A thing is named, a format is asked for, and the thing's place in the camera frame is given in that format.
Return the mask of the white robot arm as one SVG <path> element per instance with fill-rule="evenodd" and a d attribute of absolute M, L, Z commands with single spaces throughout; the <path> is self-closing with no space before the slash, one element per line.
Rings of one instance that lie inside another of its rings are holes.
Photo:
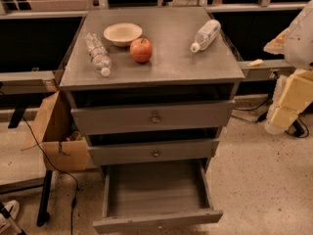
<path fill-rule="evenodd" d="M 285 61 L 295 68 L 292 75 L 281 75 L 277 80 L 266 117 L 265 130 L 280 134 L 313 102 L 313 1 L 263 50 L 283 54 Z"/>

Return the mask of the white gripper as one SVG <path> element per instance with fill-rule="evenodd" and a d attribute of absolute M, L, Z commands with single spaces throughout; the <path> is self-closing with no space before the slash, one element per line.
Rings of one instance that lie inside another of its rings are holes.
<path fill-rule="evenodd" d="M 283 133 L 312 102 L 312 70 L 296 70 L 290 76 L 281 75 L 276 81 L 265 130 L 270 134 Z"/>

